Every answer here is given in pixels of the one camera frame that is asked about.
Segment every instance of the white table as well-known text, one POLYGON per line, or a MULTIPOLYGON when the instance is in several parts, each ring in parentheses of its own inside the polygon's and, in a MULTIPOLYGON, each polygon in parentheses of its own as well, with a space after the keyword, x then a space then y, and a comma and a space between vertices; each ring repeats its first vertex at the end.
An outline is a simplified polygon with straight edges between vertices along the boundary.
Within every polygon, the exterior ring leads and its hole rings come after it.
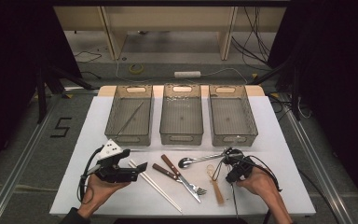
MULTIPOLYGON (((160 88, 162 87, 154 87, 155 92, 161 91, 160 88)), ((145 172, 182 208, 183 213, 176 210, 139 176, 136 182, 132 182, 126 188, 116 192, 95 215, 112 217, 234 217, 236 215, 232 189, 225 180, 227 167, 222 167, 218 178, 219 187, 226 200, 223 205, 217 204, 213 185, 206 174, 206 166, 213 164, 216 167, 219 159, 194 163, 189 168, 180 169, 187 181, 208 190, 207 194, 200 196, 201 203, 198 203, 182 184, 152 168, 152 164, 157 163, 169 170, 160 157, 162 154, 166 154, 173 164, 177 164, 184 157, 197 158, 223 151, 221 147, 212 146, 207 97, 205 94, 202 95, 204 135, 201 146, 179 147, 161 144, 159 123, 162 98, 160 94, 155 94, 151 145, 149 147, 123 147, 130 148, 131 154, 119 163, 121 167, 130 167, 128 165, 130 159, 138 164, 147 161, 148 167, 145 172)), ((74 153, 51 207, 52 215, 64 216, 71 207, 80 205, 76 197, 78 180, 92 152, 108 140, 104 135, 104 130, 112 101, 113 97, 94 97, 74 153)), ((241 149, 244 155, 257 156, 275 173, 280 187, 283 189, 281 195, 290 215, 311 216, 315 214, 310 196, 299 176, 268 97, 250 96, 249 101, 255 117, 258 136, 251 147, 236 148, 241 149)), ((235 185, 234 190, 240 216, 266 214, 268 208, 258 196, 235 185)))

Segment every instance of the knife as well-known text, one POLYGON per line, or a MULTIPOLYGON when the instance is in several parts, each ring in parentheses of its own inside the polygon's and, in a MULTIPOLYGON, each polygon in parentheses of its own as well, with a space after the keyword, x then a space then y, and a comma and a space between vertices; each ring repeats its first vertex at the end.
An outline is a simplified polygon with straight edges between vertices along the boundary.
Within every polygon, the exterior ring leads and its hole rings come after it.
POLYGON ((193 195, 193 197, 199 202, 201 203, 200 197, 197 194, 197 192, 195 190, 193 190, 193 188, 191 187, 191 185, 187 182, 187 180, 185 180, 185 178, 180 174, 180 172, 178 171, 178 169, 176 169, 176 167, 172 164, 172 162, 168 159, 168 157, 163 154, 161 156, 161 158, 165 161, 165 163, 171 168, 171 170, 173 171, 173 173, 177 176, 177 178, 179 180, 182 181, 182 184, 185 186, 185 188, 188 190, 188 192, 191 193, 191 195, 193 195))

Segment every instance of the floor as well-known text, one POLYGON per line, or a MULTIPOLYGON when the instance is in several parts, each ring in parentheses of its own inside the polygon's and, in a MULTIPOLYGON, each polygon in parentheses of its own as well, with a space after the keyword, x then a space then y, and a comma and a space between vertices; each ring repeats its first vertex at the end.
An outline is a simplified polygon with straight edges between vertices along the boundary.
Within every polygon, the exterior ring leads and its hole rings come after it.
MULTIPOLYGON (((254 76, 262 76, 267 72, 258 68, 268 69, 260 61, 249 58, 244 61, 242 54, 233 46, 228 60, 221 61, 215 33, 147 32, 141 35, 136 31, 130 32, 117 61, 112 60, 103 33, 71 31, 66 32, 66 35, 83 78, 95 86, 141 81, 167 82, 173 78, 175 71, 213 74, 202 80, 208 83, 238 83, 244 81, 242 77, 252 80, 254 76), (129 65, 132 64, 141 64, 145 70, 141 75, 129 74, 129 65)), ((248 35, 249 33, 236 33, 234 36, 244 43, 248 35)), ((274 36, 262 34, 268 49, 274 36)), ((262 57, 255 38, 249 40, 246 48, 262 57)), ((261 86, 265 92, 273 92, 275 82, 276 78, 273 78, 261 86)), ((36 125, 38 108, 37 99, 34 98, 29 103, 17 131, 7 142, 7 148, 0 155, 1 194, 2 187, 7 186, 8 179, 13 176, 11 171, 19 166, 19 158, 24 158, 22 153, 31 152, 23 164, 18 183, 1 205, 3 209, 0 223, 57 223, 60 220, 59 217, 51 216, 48 211, 61 183, 66 164, 71 158, 92 97, 97 94, 97 91, 80 90, 77 85, 67 80, 62 80, 62 83, 67 88, 65 95, 48 94, 51 113, 44 125, 36 125), (55 129, 57 120, 61 118, 69 118, 63 119, 61 125, 70 129, 65 137, 54 138, 52 135, 62 134, 62 130, 55 129), (34 140, 34 145, 30 145, 30 139, 34 140)), ((281 93, 279 97, 281 100, 287 100, 288 96, 281 93)), ((337 205, 333 210, 340 223, 358 223, 358 190, 339 159, 334 156, 317 119, 304 108, 301 121, 295 122, 290 111, 287 112, 281 104, 272 105, 297 168, 307 174, 318 189, 324 191, 330 203, 337 205), (304 132, 296 131, 298 127, 304 128, 304 132), (301 141, 301 134, 306 135, 309 142, 301 141)), ((323 197, 305 176, 302 177, 317 213, 312 217, 296 217, 295 220, 298 223, 334 223, 335 219, 323 197)), ((263 218, 247 217, 246 220, 249 223, 262 223, 263 218)), ((92 219, 92 223, 113 222, 114 220, 108 217, 92 219)))

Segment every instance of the person's left hand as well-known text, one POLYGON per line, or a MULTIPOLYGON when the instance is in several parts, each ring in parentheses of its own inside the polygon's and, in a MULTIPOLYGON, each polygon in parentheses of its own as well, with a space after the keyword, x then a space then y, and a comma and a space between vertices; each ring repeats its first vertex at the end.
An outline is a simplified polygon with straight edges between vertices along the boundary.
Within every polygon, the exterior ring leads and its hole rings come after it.
POLYGON ((83 218, 89 218, 118 189, 128 186, 131 182, 108 183, 96 175, 90 175, 83 202, 77 210, 83 218))

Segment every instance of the sleeve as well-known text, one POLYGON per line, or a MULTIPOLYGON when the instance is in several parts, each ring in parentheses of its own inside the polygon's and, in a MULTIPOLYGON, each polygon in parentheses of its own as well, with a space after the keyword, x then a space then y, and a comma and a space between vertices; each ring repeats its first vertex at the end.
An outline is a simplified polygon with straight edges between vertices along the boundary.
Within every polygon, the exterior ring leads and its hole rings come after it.
POLYGON ((90 224, 89 219, 83 218, 78 214, 76 208, 71 208, 71 211, 63 218, 60 224, 90 224))

